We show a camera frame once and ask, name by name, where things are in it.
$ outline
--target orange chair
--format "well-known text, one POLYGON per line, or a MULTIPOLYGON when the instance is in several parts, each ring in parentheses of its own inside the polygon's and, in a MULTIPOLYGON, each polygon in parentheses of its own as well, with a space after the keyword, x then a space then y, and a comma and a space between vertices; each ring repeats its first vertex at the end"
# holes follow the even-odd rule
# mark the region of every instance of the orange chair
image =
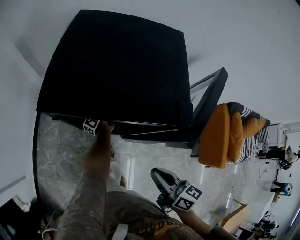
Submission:
POLYGON ((227 162, 237 162, 243 139, 257 134, 265 124, 266 120, 258 118, 243 124, 240 112, 230 116, 227 104, 217 105, 201 135, 199 163, 225 168, 227 162))

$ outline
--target gray marble tile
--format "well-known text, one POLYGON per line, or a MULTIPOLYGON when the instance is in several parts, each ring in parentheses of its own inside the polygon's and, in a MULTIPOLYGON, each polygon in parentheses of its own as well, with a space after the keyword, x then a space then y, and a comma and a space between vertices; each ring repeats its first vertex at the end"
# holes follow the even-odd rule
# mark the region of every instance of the gray marble tile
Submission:
POLYGON ((203 182, 214 181, 215 179, 221 179, 227 175, 234 175, 234 169, 236 164, 229 164, 225 169, 218 168, 205 168, 203 182))
POLYGON ((126 178, 126 181, 129 181, 129 176, 127 175, 129 175, 130 170, 131 155, 116 153, 114 158, 118 161, 120 165, 121 175, 126 178))
POLYGON ((38 186, 47 212, 59 213, 66 209, 76 188, 76 184, 42 176, 38 177, 38 186))
POLYGON ((130 175, 127 180, 127 187, 132 189, 155 189, 150 172, 154 167, 159 166, 158 157, 131 156, 130 175))
POLYGON ((237 171, 235 176, 235 189, 233 196, 241 199, 241 202, 251 203, 256 194, 261 190, 269 191, 271 184, 275 178, 276 163, 264 164, 261 167, 261 171, 268 168, 266 175, 261 178, 258 177, 258 169, 261 166, 262 161, 250 161, 240 163, 240 171, 237 171))
POLYGON ((200 185, 200 190, 203 191, 202 199, 227 199, 229 193, 234 187, 234 176, 225 176, 223 178, 214 179, 214 181, 206 181, 200 185))
POLYGON ((56 148, 37 150, 37 174, 39 176, 57 178, 56 148))
POLYGON ((56 154, 57 179, 78 183, 86 149, 58 145, 56 154))
POLYGON ((58 131, 58 121, 54 121, 51 117, 42 113, 39 120, 37 139, 47 144, 57 143, 58 131))
POLYGON ((188 180, 195 187, 199 188, 202 165, 195 157, 158 157, 159 165, 173 171, 182 180, 188 180))
POLYGON ((124 141, 130 142, 130 143, 139 143, 139 140, 136 140, 136 139, 124 139, 124 141))
POLYGON ((191 149, 170 148, 166 146, 132 143, 132 155, 153 156, 153 157, 189 157, 191 149))
POLYGON ((65 122, 58 122, 58 143, 75 148, 91 148, 95 137, 65 122))
POLYGON ((124 141, 120 135, 113 134, 111 137, 111 145, 115 153, 131 154, 132 142, 124 141))

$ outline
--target chair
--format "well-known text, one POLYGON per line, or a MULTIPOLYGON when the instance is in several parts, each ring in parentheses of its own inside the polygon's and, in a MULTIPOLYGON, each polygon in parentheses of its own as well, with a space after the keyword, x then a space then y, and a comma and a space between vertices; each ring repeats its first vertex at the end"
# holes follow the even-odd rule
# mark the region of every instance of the chair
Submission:
POLYGON ((241 202, 234 199, 235 202, 239 203, 241 206, 235 210, 234 212, 228 214, 225 218, 221 218, 218 215, 216 215, 213 212, 210 212, 210 214, 222 221, 221 227, 223 227, 226 231, 229 233, 232 233, 233 231, 237 230, 240 224, 247 218, 249 214, 249 205, 248 204, 242 204, 241 202))
POLYGON ((242 104, 217 105, 200 138, 199 163, 225 168, 227 163, 257 157, 260 133, 269 125, 269 120, 242 104))

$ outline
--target person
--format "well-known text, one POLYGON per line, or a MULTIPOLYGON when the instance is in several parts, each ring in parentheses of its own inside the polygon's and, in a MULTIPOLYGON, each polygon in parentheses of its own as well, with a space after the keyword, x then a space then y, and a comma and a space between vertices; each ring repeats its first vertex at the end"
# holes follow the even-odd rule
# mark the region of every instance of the person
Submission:
POLYGON ((292 194, 293 185, 291 183, 280 183, 280 182, 273 182, 277 188, 271 189, 271 192, 279 192, 282 196, 290 196, 292 194))
POLYGON ((260 229, 265 231, 265 233, 270 233, 273 229, 280 227, 277 221, 261 220, 261 223, 260 229))
POLYGON ((286 160, 289 163, 296 162, 300 158, 300 146, 297 153, 292 152, 290 146, 286 150, 269 150, 265 159, 278 158, 279 160, 286 160))
POLYGON ((138 193, 119 191, 119 184, 112 184, 109 177, 111 131, 107 122, 101 122, 56 231, 57 240, 236 239, 222 227, 211 228, 192 211, 174 209, 180 222, 138 193), (107 184, 112 191, 106 193, 107 184))

